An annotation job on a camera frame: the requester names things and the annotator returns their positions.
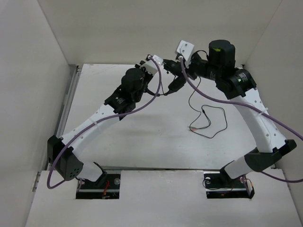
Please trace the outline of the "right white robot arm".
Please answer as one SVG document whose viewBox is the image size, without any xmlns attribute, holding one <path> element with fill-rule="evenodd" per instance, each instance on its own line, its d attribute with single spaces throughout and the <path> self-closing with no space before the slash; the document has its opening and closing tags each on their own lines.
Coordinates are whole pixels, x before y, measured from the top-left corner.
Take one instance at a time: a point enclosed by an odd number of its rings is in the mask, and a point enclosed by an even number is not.
<svg viewBox="0 0 303 227">
<path fill-rule="evenodd" d="M 255 149 L 220 169 L 222 185 L 231 186 L 242 175 L 262 172 L 297 147 L 296 142 L 288 140 L 269 118 L 249 71 L 235 66 L 235 46 L 229 41 L 211 41 L 205 60 L 198 51 L 192 52 L 187 74 L 192 79 L 213 80 L 239 111 L 256 143 Z"/>
</svg>

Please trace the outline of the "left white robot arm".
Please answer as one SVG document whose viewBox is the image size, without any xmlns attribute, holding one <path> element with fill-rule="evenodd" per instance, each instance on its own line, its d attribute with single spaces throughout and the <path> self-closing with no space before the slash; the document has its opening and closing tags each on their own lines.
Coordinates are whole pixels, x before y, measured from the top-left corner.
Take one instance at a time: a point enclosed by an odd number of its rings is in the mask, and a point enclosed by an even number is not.
<svg viewBox="0 0 303 227">
<path fill-rule="evenodd" d="M 54 189 L 66 181 L 78 178 L 89 181 L 99 188 L 106 182 L 106 172 L 98 163 L 85 163 L 81 153 L 97 136 L 126 116 L 150 105 L 156 96 L 141 106 L 143 93 L 156 73 L 160 73 L 160 62 L 149 56 L 140 65 L 128 69 L 120 86 L 108 97 L 91 117 L 70 132 L 47 141 L 48 162 L 51 165 L 47 178 L 48 189 Z"/>
</svg>

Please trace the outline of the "black headphones with cable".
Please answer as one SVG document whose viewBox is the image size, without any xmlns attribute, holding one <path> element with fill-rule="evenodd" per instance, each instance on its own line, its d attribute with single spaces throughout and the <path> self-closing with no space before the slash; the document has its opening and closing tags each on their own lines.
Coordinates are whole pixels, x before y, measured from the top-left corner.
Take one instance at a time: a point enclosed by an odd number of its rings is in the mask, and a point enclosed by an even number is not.
<svg viewBox="0 0 303 227">
<path fill-rule="evenodd" d="M 176 93 L 177 91 L 179 91 L 186 83 L 186 79 L 184 78 L 184 76 L 181 76 L 181 67 L 179 65 L 179 63 L 177 63 L 176 61 L 173 60 L 168 60 L 168 59 L 164 59 L 163 60 L 163 67 L 164 70 L 166 70 L 167 73 L 171 73 L 172 75 L 174 75 L 174 79 L 172 80 L 172 82 L 168 85 L 168 91 L 164 92 L 163 89 L 163 84 L 162 82 L 160 83 L 160 87 L 162 90 L 162 93 L 157 94 L 157 96 L 168 96 L 171 95 L 173 93 Z M 192 105 L 191 105 L 191 98 L 193 96 L 193 94 L 195 93 L 195 90 L 192 92 L 192 94 L 189 96 L 188 98 L 188 105 L 189 107 L 194 110 L 195 112 L 199 113 L 199 115 L 190 123 L 190 125 L 188 126 L 189 131 L 199 135 L 201 137 L 207 138 L 207 139 L 213 139 L 217 134 L 227 130 L 228 128 L 228 122 L 227 122 L 227 116 L 226 116 L 226 111 L 224 108 L 222 107 L 217 107 L 217 106 L 211 106 L 211 105 L 202 105 L 201 106 L 201 110 L 197 110 L 195 109 Z M 208 129 L 211 125 L 212 122 L 210 120 L 210 118 L 208 117 L 208 115 L 206 114 L 204 107 L 209 107 L 209 108 L 215 108 L 215 109 L 220 109 L 223 112 L 223 116 L 224 116 L 224 121 L 225 121 L 225 126 L 220 129 L 219 131 L 217 131 L 213 136 L 207 136 L 201 133 L 198 133 L 198 130 L 205 130 Z M 201 115 L 204 115 L 208 124 L 206 126 L 203 127 L 194 127 L 193 123 L 195 123 L 200 117 Z"/>
</svg>

